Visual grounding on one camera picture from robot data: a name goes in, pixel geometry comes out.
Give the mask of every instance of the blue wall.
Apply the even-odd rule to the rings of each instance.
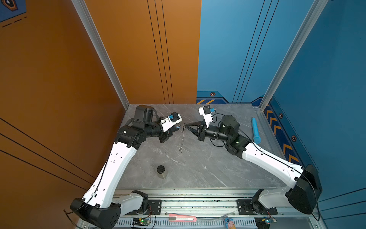
[[[353,204],[366,200],[365,10],[364,0],[329,1],[274,95],[319,170],[330,229],[365,228],[365,214],[341,217],[366,213]]]
[[[262,96],[312,3],[202,0],[197,90],[218,91],[230,103]]]

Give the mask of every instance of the small bottle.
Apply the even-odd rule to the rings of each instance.
[[[161,179],[165,179],[167,177],[167,170],[165,169],[164,166],[162,165],[159,165],[158,168],[156,169],[156,171],[158,172],[158,176],[161,178]]]

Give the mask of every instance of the blue tube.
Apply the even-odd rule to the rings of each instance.
[[[261,143],[261,137],[259,136],[259,132],[258,132],[258,126],[257,126],[257,121],[255,120],[255,118],[252,118],[252,125],[253,125],[253,141],[256,144]]]

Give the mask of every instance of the robotic arm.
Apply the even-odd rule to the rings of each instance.
[[[113,203],[112,198],[117,184],[127,164],[135,155],[141,143],[147,137],[158,137],[163,143],[173,132],[179,130],[177,123],[182,121],[180,114],[173,112],[166,117],[158,117],[153,107],[140,105],[134,118],[122,126],[115,138],[109,158],[97,179],[81,199],[74,199],[70,209],[82,220],[101,229],[111,229],[119,216],[131,211],[143,213],[147,209],[147,194],[133,191],[120,203]]]
[[[317,170],[312,165],[303,168],[283,160],[262,149],[248,137],[240,135],[240,124],[231,115],[225,115],[219,126],[209,125],[213,111],[209,105],[200,107],[199,113],[203,115],[204,120],[186,124],[186,128],[196,135],[199,141],[209,137],[225,142],[229,153],[262,167],[286,184],[284,188],[258,190],[251,200],[252,210],[263,214],[273,207],[293,206],[302,213],[311,214],[322,192]]]

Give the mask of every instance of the diagonal black stripe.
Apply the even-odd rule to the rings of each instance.
[[[338,207],[332,207],[332,208],[324,209],[324,210],[321,210],[321,211],[326,211],[326,210],[335,209],[335,208],[339,208],[339,207],[345,207],[345,206],[354,205],[354,204],[359,204],[359,203],[363,203],[363,202],[366,202],[366,200],[364,200],[364,201],[360,201],[360,202],[356,202],[356,203],[351,203],[351,204],[345,204],[345,205],[338,206]]]
[[[273,14],[272,14],[271,20],[269,21],[269,25],[268,25],[268,28],[267,28],[266,34],[264,35],[264,38],[263,38],[263,41],[262,41],[261,47],[260,47],[260,49],[259,49],[259,52],[258,52],[257,58],[255,59],[255,62],[254,62],[254,65],[253,65],[252,71],[250,72],[250,75],[249,75],[249,78],[248,78],[248,81],[247,81],[247,85],[245,86],[245,89],[244,89],[244,92],[243,92],[242,98],[240,99],[240,102],[242,101],[243,96],[244,96],[244,93],[245,93],[245,90],[247,89],[247,86],[248,86],[248,83],[249,83],[249,80],[250,80],[251,74],[253,73],[253,69],[254,69],[255,63],[257,62],[257,59],[258,59],[259,53],[261,52],[261,49],[262,49],[262,46],[263,46],[263,43],[264,43],[264,39],[265,39],[265,38],[266,38],[266,36],[267,36],[267,32],[268,32],[269,26],[271,25],[271,22],[272,22],[273,16],[275,15],[275,11],[276,11],[276,9],[277,9],[277,5],[276,5],[276,7],[275,7],[275,9],[274,9],[274,12],[273,12]]]
[[[172,89],[172,100],[174,104],[174,96],[173,96],[173,84],[172,84],[172,74],[170,72],[170,61],[169,61],[169,52],[168,52],[168,39],[167,39],[167,29],[165,28],[165,18],[164,18],[164,7],[163,7],[163,0],[161,0],[161,8],[163,10],[163,20],[164,20],[164,30],[165,30],[165,41],[167,43],[167,54],[168,54],[168,65],[169,65],[169,76],[170,76],[170,87]]]
[[[11,127],[13,127],[14,129],[16,129],[17,131],[21,132],[22,134],[24,134],[25,136],[29,137],[30,139],[32,139],[33,141],[37,142],[38,144],[40,144],[41,146],[45,147],[46,149],[48,149],[49,151],[51,151],[52,153],[56,154],[57,156],[59,156],[60,158],[64,159],[65,161],[67,161],[68,163],[72,164],[73,166],[75,166],[76,168],[80,169],[81,171],[83,171],[84,173],[88,174],[89,176],[93,177],[94,179],[96,179],[94,176],[90,175],[89,173],[85,172],[84,170],[82,170],[81,168],[77,167],[75,164],[71,163],[70,161],[68,161],[67,159],[65,159],[64,157],[62,157],[61,155],[57,154],[55,151],[51,150],[50,148],[46,147],[44,144],[40,143],[39,141],[37,141],[36,139],[32,138],[31,136],[27,135],[26,133],[24,133],[23,131],[19,130],[18,128],[16,128],[15,126],[11,125],[10,123],[8,123],[7,121],[5,121],[4,119],[0,118],[0,120],[6,122],[8,125],[10,125]]]
[[[330,200],[330,199],[333,199],[333,198],[336,198],[336,197],[344,196],[344,195],[347,195],[347,194],[350,194],[350,193],[353,193],[353,192],[358,192],[358,191],[361,191],[361,190],[364,190],[364,189],[366,189],[366,188],[361,188],[361,189],[358,189],[358,190],[355,190],[355,191],[352,191],[352,192],[347,192],[345,194],[341,194],[341,195],[334,196],[334,197],[331,197],[331,198],[328,198],[328,199],[325,199],[325,200],[321,200],[321,201],[318,201],[318,203],[322,202],[322,201]]]
[[[160,38],[161,56],[163,57],[163,66],[164,66],[164,74],[165,74],[165,83],[167,84],[168,102],[169,102],[169,104],[170,104],[169,90],[168,90],[168,80],[167,80],[167,72],[165,71],[165,62],[164,62],[164,54],[163,54],[163,45],[161,44],[160,26],[159,26],[159,19],[158,19],[158,10],[156,9],[156,0],[154,0],[154,2],[155,2],[156,20],[158,21],[158,30],[159,30],[159,38]]]
[[[366,212],[358,213],[358,214],[352,214],[352,215],[344,215],[344,216],[332,217],[332,218],[327,218],[327,219],[336,219],[336,218],[342,218],[342,217],[354,216],[354,215],[363,215],[363,214],[366,214]]]
[[[52,161],[48,160],[47,158],[45,158],[45,157],[43,157],[43,156],[39,155],[38,153],[36,153],[36,152],[34,152],[34,151],[32,151],[32,150],[28,149],[27,147],[23,146],[22,144],[20,144],[20,143],[18,143],[18,142],[16,142],[16,141],[12,140],[11,138],[9,138],[9,137],[7,137],[7,136],[3,135],[2,133],[0,133],[0,135],[1,135],[1,136],[3,136],[3,137],[5,137],[5,138],[7,138],[7,139],[9,139],[9,140],[10,140],[10,141],[12,141],[12,142],[14,142],[14,143],[18,144],[18,145],[20,145],[20,146],[21,146],[21,147],[23,147],[24,149],[27,149],[27,150],[29,150],[30,152],[32,152],[32,153],[34,153],[34,154],[36,154],[36,155],[40,156],[41,158],[43,158],[43,159],[45,159],[45,160],[47,160],[47,161],[51,162],[52,164],[54,164],[54,165],[56,165],[56,166],[60,167],[61,169],[65,170],[65,171],[67,171],[67,172],[69,172],[69,173],[71,173],[72,175],[79,177],[78,175],[76,175],[76,174],[74,174],[74,173],[72,173],[72,172],[68,171],[67,169],[65,169],[65,168],[63,168],[63,167],[59,166],[58,164],[56,164],[56,163],[54,163],[54,162],[52,162]],[[81,177],[79,177],[79,178],[80,178],[80,179],[82,179],[82,180],[84,180],[84,181],[86,181],[86,182],[88,182],[89,184],[92,184],[92,183],[90,183],[89,181],[87,181],[87,180],[85,180],[85,179],[83,179],[83,178],[81,178]]]
[[[154,38],[154,45],[155,45],[155,52],[156,52],[156,59],[158,60],[158,68],[159,68],[159,74],[160,74],[160,80],[161,80],[161,89],[163,90],[163,96],[164,96],[164,102],[167,103],[165,100],[165,94],[164,94],[164,87],[163,87],[163,79],[161,78],[161,72],[160,72],[160,65],[159,65],[159,58],[158,58],[158,50],[156,49],[156,43],[155,43],[155,36],[154,36],[154,29],[153,29],[153,21],[151,20],[151,13],[150,13],[150,7],[149,7],[149,1],[147,2],[147,8],[149,9],[149,15],[150,15],[150,22],[151,22],[151,30],[153,31],[153,38]]]
[[[41,168],[39,168],[38,166],[35,166],[35,165],[33,165],[33,164],[29,163],[29,162],[26,162],[25,160],[22,160],[22,159],[20,159],[20,158],[18,158],[18,157],[16,157],[16,156],[13,156],[13,155],[11,155],[11,154],[9,154],[9,153],[5,152],[4,150],[1,150],[1,149],[0,149],[0,151],[1,151],[1,152],[3,152],[3,153],[5,153],[5,154],[7,154],[7,155],[9,155],[9,156],[12,156],[13,158],[16,158],[16,159],[18,159],[18,160],[21,160],[22,162],[25,162],[25,163],[27,163],[27,164],[29,164],[29,165],[33,166],[33,167],[36,167],[37,169],[40,169],[40,170],[42,170],[42,171],[44,171],[44,172],[46,172],[46,173],[48,173],[48,174],[51,174],[52,176],[55,176],[55,177],[57,177],[57,178],[60,178],[61,180],[64,180],[64,181],[66,181],[66,182],[68,182],[68,183],[70,183],[70,184],[73,184],[73,185],[75,185],[75,186],[77,186],[77,187],[79,187],[79,188],[84,189],[85,191],[88,191],[87,189],[85,189],[85,188],[83,188],[83,187],[80,187],[80,186],[78,186],[77,184],[74,184],[74,183],[72,183],[72,182],[70,182],[70,181],[67,181],[67,180],[65,180],[64,178],[61,178],[61,177],[59,177],[59,176],[57,176],[57,175],[54,175],[53,173],[50,173],[50,172],[48,172],[48,171],[46,171],[46,170],[44,170],[44,169],[41,169]]]
[[[253,32],[252,40],[250,41],[249,48],[248,48],[248,52],[247,52],[247,55],[246,55],[245,60],[244,60],[244,64],[243,64],[243,68],[242,68],[242,72],[240,73],[240,77],[239,77],[239,80],[238,80],[238,84],[236,85],[236,89],[235,89],[234,97],[232,98],[232,103],[234,102],[235,95],[236,95],[236,91],[238,90],[239,82],[240,82],[240,79],[241,79],[242,74],[243,74],[243,70],[244,70],[245,62],[247,61],[247,58],[248,58],[248,54],[249,54],[249,50],[250,50],[251,43],[252,43],[253,38],[254,38],[255,30],[257,29],[257,25],[258,25],[258,22],[259,22],[259,18],[261,17],[261,14],[262,14],[262,10],[263,10],[263,6],[264,6],[264,2],[265,2],[265,0],[263,1],[261,11],[259,12],[259,16],[258,16],[257,23],[256,23],[256,25],[255,25],[255,29],[254,29],[254,32]]]
[[[242,84],[242,86],[241,86],[241,88],[240,88],[240,91],[239,91],[238,98],[237,98],[236,102],[238,102],[238,100],[239,100],[239,96],[240,96],[240,92],[241,92],[241,91],[242,91],[242,89],[243,89],[243,85],[244,85],[244,82],[245,82],[245,78],[247,77],[248,70],[249,70],[249,67],[250,67],[251,61],[252,61],[252,59],[253,59],[254,53],[255,53],[255,49],[257,48],[259,38],[261,37],[261,34],[262,34],[262,30],[263,30],[264,23],[266,22],[267,15],[268,15],[268,12],[269,12],[269,9],[271,8],[271,5],[272,5],[272,1],[273,1],[273,0],[271,0],[271,3],[269,4],[269,7],[268,7],[268,10],[267,10],[267,13],[266,13],[266,17],[264,18],[264,21],[263,21],[263,24],[262,24],[262,28],[261,28],[261,31],[260,31],[260,33],[259,33],[259,36],[258,36],[257,42],[256,42],[256,44],[255,44],[255,47],[254,47],[254,51],[253,51],[252,57],[250,58],[250,62],[249,62],[249,64],[248,64],[247,72],[245,73],[245,77],[244,77],[244,80],[243,80],[243,84]]]

